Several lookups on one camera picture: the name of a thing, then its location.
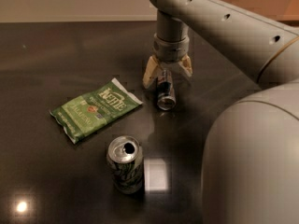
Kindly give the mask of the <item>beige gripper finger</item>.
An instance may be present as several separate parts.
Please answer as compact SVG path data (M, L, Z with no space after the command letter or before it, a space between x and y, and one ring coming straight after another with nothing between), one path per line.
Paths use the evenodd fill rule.
M192 61L188 54L184 55L178 62L175 62L174 71L186 77L192 76Z
M160 61L155 55L150 56L142 79L144 88L148 89L161 72L162 67Z

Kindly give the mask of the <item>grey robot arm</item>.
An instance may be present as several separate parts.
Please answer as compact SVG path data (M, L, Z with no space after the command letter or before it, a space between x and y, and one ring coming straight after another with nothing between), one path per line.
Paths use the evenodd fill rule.
M163 69L220 114L206 135L203 224L299 224L298 31L221 0L150 0L143 84Z

